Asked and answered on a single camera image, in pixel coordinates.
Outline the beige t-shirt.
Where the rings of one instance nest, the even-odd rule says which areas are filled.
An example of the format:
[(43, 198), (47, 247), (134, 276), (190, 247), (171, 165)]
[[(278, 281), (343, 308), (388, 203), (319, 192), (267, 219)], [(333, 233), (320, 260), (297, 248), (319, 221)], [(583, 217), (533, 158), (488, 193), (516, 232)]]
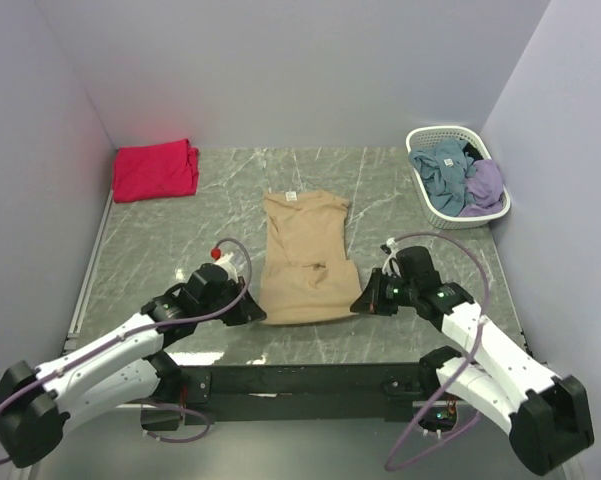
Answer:
[(313, 324), (352, 315), (361, 295), (347, 258), (349, 201), (324, 190), (264, 195), (267, 220), (259, 304), (271, 326)]

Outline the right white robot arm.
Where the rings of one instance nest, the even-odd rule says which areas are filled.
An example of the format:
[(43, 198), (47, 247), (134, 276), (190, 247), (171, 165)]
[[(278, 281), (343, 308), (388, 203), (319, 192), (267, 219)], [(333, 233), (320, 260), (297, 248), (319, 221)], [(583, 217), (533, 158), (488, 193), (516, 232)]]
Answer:
[(575, 377), (561, 377), (519, 347), (464, 288), (445, 283), (422, 246), (382, 245), (385, 263), (373, 269), (353, 313), (392, 316), (410, 307), (453, 341), (419, 361), (427, 397), (412, 425), (449, 394), (468, 403), (508, 437), (518, 460), (543, 476), (594, 443), (588, 394)]

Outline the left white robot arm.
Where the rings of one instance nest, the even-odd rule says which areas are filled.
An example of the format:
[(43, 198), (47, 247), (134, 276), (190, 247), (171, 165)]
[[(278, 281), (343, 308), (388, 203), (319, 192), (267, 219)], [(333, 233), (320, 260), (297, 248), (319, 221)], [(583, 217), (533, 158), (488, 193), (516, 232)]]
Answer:
[(0, 444), (7, 461), (29, 467), (72, 430), (128, 402), (185, 414), (191, 388), (166, 349), (203, 322), (240, 326), (265, 319), (249, 292), (251, 280), (228, 257), (205, 263), (86, 346), (37, 367), (12, 365), (0, 380)]

